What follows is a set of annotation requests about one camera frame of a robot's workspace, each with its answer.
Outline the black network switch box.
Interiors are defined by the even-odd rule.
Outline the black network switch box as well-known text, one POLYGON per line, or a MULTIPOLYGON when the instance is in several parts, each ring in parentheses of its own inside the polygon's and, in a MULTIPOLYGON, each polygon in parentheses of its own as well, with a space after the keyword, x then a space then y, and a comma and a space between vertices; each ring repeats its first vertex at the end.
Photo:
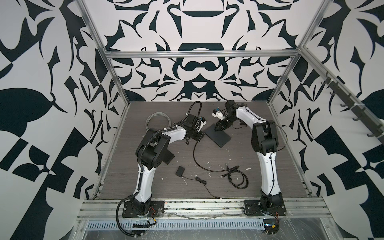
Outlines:
POLYGON ((216 131, 216 125, 212 124, 204 130, 206 136, 208 136, 217 146, 224 147, 232 138, 224 131, 216 131))

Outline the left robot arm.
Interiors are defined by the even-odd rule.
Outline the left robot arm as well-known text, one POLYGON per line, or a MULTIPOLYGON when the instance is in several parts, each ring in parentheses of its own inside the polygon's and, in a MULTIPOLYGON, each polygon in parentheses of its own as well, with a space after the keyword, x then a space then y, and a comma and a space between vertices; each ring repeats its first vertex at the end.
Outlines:
POLYGON ((192 103, 183 119, 169 128, 149 129, 139 144, 136 150, 139 167, 136 189, 132 195, 122 199, 116 209, 117 227, 124 235, 138 238, 143 236, 145 231, 127 231, 122 227, 119 214, 121 205, 128 204, 125 206, 127 210, 131 210, 128 214, 139 217, 148 215, 155 172, 161 163, 169 164, 175 157, 168 150, 168 146, 176 141, 185 141, 188 145, 191 139, 199 142, 204 135, 202 127, 207 121, 201 116, 202 106, 200 101, 192 103))

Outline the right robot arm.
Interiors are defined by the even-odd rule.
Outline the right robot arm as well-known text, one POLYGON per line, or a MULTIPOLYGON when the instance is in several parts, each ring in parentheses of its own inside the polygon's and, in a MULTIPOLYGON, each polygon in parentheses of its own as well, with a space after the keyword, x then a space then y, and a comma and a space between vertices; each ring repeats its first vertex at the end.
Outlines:
POLYGON ((252 112, 245 104, 230 100, 225 103, 226 110, 213 110, 212 116, 218 118, 214 131, 228 129, 236 120, 243 121, 252 130, 251 146, 257 153, 262 176, 261 199, 257 205, 245 204, 244 214, 273 215, 278 209, 284 210, 283 195, 278 182, 276 156, 279 146, 277 125, 252 112))

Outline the aluminium frame crossbar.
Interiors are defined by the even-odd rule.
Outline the aluminium frame crossbar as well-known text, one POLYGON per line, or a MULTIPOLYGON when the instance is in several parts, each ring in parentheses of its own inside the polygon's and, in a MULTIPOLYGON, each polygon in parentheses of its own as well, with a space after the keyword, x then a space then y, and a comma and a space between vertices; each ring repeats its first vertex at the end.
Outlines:
POLYGON ((296 50, 228 50, 228 51, 128 51, 110 52, 105 51, 108 59, 127 58, 210 58, 210 57, 293 57, 298 53, 296 50))

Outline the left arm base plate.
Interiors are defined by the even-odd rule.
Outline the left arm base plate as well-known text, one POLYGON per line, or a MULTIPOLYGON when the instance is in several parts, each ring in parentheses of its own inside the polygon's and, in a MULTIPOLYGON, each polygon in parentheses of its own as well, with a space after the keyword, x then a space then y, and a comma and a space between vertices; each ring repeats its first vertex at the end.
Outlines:
POLYGON ((134 200, 124 203, 123 218, 150 217, 154 218, 164 213, 164 201, 150 201, 146 203, 134 200))

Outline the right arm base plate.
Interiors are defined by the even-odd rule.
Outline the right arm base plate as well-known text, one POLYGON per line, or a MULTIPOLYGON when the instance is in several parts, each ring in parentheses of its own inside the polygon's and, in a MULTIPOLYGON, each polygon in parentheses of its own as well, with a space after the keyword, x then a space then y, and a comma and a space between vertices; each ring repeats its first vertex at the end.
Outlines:
POLYGON ((249 217, 280 217, 285 216, 287 208, 284 204, 281 206, 276 205, 270 208, 263 206, 260 200, 245 200, 243 213, 249 217))

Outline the wall hook rack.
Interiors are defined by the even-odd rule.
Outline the wall hook rack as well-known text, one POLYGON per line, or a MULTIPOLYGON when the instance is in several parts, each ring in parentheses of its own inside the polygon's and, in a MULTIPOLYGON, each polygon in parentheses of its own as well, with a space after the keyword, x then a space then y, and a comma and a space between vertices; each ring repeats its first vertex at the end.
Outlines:
POLYGON ((330 95, 337 96, 342 101, 340 104, 341 108, 353 112, 356 116, 353 118, 353 121, 362 122, 370 131, 367 134, 368 138, 375 138, 381 145, 384 145, 384 123, 341 80, 332 76, 328 71, 326 71, 325 76, 326 78, 322 82, 322 86, 329 87, 331 89, 330 95))

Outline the front aluminium rail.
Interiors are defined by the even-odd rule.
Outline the front aluminium rail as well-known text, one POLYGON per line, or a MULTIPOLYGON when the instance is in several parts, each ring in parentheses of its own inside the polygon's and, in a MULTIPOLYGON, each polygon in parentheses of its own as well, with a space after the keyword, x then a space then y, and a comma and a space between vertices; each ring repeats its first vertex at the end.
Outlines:
MULTIPOLYGON (((151 216, 173 218, 241 218, 244 199, 169 199, 152 207, 151 216)), ((119 200, 84 201, 77 220, 113 220, 119 200)), ((330 218, 331 212, 323 198, 284 198, 285 214, 281 218, 330 218)))

